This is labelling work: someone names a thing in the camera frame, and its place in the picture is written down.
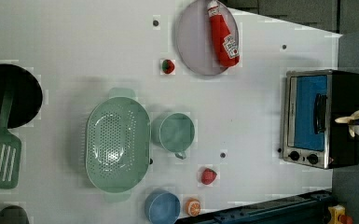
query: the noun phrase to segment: blue bowl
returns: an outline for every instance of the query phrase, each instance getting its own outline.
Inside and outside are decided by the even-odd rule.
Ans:
[[[146,199],[145,214],[153,224],[173,224],[179,213],[179,199],[167,190],[158,189]]]

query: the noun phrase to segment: green spatula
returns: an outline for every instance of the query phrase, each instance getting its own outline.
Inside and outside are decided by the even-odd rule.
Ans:
[[[0,115],[0,189],[16,188],[21,158],[21,140],[7,129],[14,94],[7,84]]]

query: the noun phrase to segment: mint green mug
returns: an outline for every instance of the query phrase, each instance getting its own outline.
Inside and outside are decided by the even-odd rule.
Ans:
[[[193,143],[194,135],[193,121],[182,113],[161,115],[152,123],[153,142],[175,153],[182,160],[186,158],[185,151]]]

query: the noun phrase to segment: countertop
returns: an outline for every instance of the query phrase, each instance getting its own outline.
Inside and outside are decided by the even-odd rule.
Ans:
[[[28,69],[45,97],[31,123],[11,130],[23,144],[20,180],[0,189],[0,209],[19,204],[38,224],[147,223],[154,189],[181,203],[196,196],[207,213],[331,188],[332,171],[285,162],[277,149],[286,72],[337,68],[339,35],[231,9],[242,60],[204,77],[174,45],[190,2],[0,0],[0,63]],[[175,61],[174,75],[161,74],[163,59]],[[134,89],[151,119],[171,110],[196,124],[184,161],[151,145],[154,163],[122,203],[106,200],[84,164],[88,117],[112,87]],[[198,181],[205,166],[218,172],[208,187]]]

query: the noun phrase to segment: red object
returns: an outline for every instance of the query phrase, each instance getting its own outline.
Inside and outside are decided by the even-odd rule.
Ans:
[[[217,173],[209,168],[206,168],[203,172],[202,172],[202,179],[201,182],[204,185],[210,185],[212,184],[212,182],[214,182],[214,180],[217,177]]]
[[[225,19],[220,14],[219,5],[215,0],[208,4],[208,14],[217,59],[225,67],[234,66],[240,61],[238,45],[228,29]]]
[[[353,219],[345,215],[339,216],[338,221],[340,221],[342,224],[353,224]]]
[[[164,62],[162,62],[162,71],[165,74],[170,74],[173,72],[173,70],[175,69],[175,64],[173,64],[173,61],[171,60],[164,60]]]

